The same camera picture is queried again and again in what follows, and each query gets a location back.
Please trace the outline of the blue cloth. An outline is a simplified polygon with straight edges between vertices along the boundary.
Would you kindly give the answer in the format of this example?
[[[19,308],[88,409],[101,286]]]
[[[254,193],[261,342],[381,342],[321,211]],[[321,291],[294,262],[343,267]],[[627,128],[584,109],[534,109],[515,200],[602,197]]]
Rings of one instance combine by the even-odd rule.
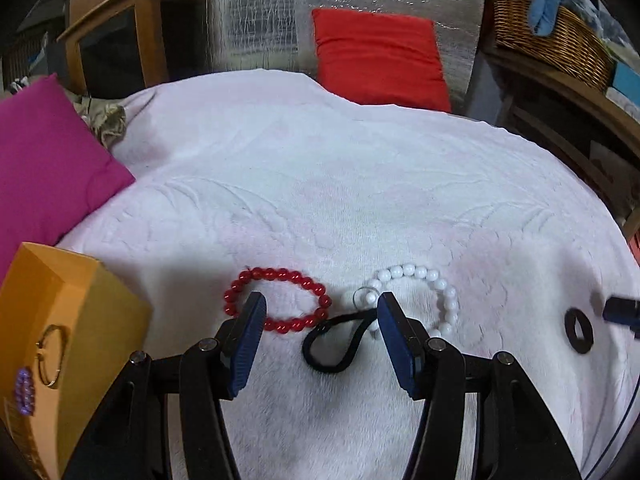
[[[548,37],[554,29],[556,16],[563,0],[532,0],[527,23],[534,36]]]

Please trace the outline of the magenta pillow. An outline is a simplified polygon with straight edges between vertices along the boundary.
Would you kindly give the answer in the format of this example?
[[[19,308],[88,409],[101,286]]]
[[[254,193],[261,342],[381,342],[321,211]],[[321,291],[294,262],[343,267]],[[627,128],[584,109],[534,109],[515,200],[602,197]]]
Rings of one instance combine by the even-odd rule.
[[[24,242],[54,246],[134,183],[47,76],[1,101],[1,273]]]

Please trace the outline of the wicker basket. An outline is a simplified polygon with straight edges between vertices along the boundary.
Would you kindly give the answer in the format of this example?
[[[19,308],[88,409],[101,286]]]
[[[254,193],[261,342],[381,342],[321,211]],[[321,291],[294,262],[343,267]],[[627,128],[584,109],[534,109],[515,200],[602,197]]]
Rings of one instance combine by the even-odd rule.
[[[492,0],[496,43],[545,62],[560,72],[605,92],[614,62],[603,42],[577,15],[560,6],[548,36],[528,24],[532,0]]]

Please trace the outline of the beige crumpled cloth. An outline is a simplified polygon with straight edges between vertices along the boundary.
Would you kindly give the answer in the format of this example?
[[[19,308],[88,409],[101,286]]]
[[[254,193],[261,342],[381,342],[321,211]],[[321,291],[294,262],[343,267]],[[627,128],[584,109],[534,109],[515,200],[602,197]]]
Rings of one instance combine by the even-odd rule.
[[[93,99],[91,96],[74,96],[72,104],[96,140],[111,151],[124,140],[126,112],[117,101]]]

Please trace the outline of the wooden cabinet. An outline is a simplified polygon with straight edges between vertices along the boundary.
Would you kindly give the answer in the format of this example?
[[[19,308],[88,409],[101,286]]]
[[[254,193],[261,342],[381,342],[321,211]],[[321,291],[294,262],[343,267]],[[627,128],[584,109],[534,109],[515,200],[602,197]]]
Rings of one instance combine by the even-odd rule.
[[[70,0],[67,88],[119,99],[205,72],[203,0]]]

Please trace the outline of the wooden shelf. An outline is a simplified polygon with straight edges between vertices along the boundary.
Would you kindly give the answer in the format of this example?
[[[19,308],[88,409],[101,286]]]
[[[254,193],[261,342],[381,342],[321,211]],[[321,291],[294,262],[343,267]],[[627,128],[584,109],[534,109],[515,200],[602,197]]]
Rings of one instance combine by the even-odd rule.
[[[496,124],[576,172],[617,218],[639,206],[639,124],[605,95],[549,65],[488,44],[501,91]]]

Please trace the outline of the small red pillow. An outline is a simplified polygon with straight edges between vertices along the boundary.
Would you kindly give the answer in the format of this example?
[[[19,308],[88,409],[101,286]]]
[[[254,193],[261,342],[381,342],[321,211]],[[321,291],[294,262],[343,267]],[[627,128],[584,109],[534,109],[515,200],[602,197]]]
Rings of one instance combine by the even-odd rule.
[[[433,21],[325,8],[311,17],[323,88],[361,105],[450,112]]]

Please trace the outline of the white bed blanket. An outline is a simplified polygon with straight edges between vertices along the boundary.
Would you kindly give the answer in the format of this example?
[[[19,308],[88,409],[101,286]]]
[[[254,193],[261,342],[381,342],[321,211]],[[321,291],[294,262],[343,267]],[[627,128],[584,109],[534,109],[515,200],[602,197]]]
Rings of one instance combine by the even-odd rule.
[[[603,322],[639,268],[604,203],[549,152],[484,122],[360,106],[294,73],[206,75],[126,99],[114,156],[136,179],[63,247],[100,259],[154,313],[145,349],[213,335],[246,268],[325,284],[334,313],[414,264],[457,289],[448,340],[511,352],[582,474],[610,468],[639,411],[639,345]]]

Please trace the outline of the orange cardboard tray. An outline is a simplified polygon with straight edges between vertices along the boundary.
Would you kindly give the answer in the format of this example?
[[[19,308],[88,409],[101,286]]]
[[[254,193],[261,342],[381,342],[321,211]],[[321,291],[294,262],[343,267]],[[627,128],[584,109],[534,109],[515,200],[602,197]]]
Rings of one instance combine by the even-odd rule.
[[[17,251],[1,285],[1,420],[39,477],[62,477],[151,313],[95,258]]]

